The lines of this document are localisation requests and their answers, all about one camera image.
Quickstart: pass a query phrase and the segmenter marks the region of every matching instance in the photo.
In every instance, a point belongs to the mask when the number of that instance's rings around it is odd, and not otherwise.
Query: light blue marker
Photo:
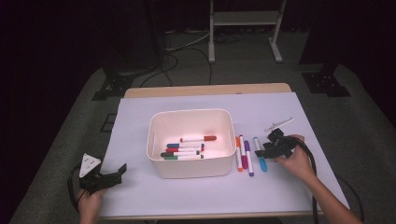
[[[256,150],[260,150],[260,143],[257,137],[253,138],[254,145],[256,146]],[[260,166],[264,172],[267,172],[267,164],[265,163],[265,158],[259,157]]]

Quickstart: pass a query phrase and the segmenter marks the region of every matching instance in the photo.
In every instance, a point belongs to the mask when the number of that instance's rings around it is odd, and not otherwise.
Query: marker
[[[245,150],[247,151],[247,168],[248,168],[248,175],[254,176],[254,171],[253,171],[253,164],[251,163],[251,157],[250,157],[250,146],[248,145],[248,141],[245,140]]]
[[[174,143],[168,144],[167,147],[205,147],[204,144],[201,143]]]
[[[202,142],[202,141],[215,141],[218,139],[215,135],[204,136],[202,138],[180,138],[180,142]]]
[[[199,151],[163,152],[163,153],[161,153],[162,157],[169,157],[169,156],[194,156],[194,155],[199,155]]]
[[[236,164],[238,166],[238,171],[242,172],[244,168],[242,167],[242,161],[241,161],[241,142],[239,141],[238,137],[235,137],[235,143],[236,143]]]
[[[253,138],[254,145],[256,146],[256,151],[260,150],[260,143],[259,139],[257,137]],[[265,163],[265,158],[264,157],[259,157],[259,162],[260,162],[260,167],[264,172],[267,172],[267,164]]]
[[[166,152],[193,152],[193,151],[204,151],[203,147],[169,147],[165,150]]]
[[[203,159],[204,155],[164,157],[167,161],[191,161]]]
[[[240,143],[244,142],[244,135],[239,135],[239,141]],[[241,145],[241,158],[242,158],[242,167],[246,170],[248,168],[248,158],[247,158],[247,152],[245,150],[245,145]]]

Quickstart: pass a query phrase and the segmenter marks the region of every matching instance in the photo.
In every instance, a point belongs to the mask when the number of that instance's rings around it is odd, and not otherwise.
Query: white tabletop
[[[267,161],[263,172],[252,154],[255,175],[238,172],[233,162],[224,176],[162,179],[146,154],[149,124],[158,112],[223,108],[230,112],[235,135],[251,142],[257,136],[268,142],[265,132],[274,122],[291,117],[280,129],[301,134],[312,151],[318,177],[348,207],[309,121],[294,92],[124,98],[102,166],[102,174],[116,172],[124,163],[128,170],[122,183],[104,196],[100,217],[259,217],[310,214],[312,196],[304,184],[280,164]]]

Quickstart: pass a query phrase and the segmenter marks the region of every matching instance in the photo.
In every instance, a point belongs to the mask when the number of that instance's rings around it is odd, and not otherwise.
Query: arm
[[[300,135],[293,135],[293,137],[304,141],[304,138]],[[289,172],[299,177],[306,184],[330,223],[362,223],[317,178],[308,156],[302,148],[297,146],[288,159],[278,157],[275,158],[275,161],[281,163]]]
[[[78,194],[79,223],[95,224],[98,222],[98,213],[102,204],[102,196],[106,189],[101,189],[90,195],[87,191],[81,191]]]

